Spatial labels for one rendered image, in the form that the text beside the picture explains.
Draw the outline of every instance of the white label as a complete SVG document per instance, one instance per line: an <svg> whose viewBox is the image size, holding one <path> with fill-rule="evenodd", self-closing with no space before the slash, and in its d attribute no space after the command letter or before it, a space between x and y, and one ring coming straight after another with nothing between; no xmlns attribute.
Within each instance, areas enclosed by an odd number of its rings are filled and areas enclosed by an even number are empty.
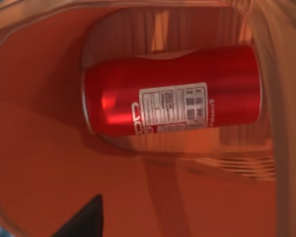
<svg viewBox="0 0 296 237"><path fill-rule="evenodd" d="M157 132L207 126L206 83L146 88L139 91L143 127L157 126Z"/></svg>

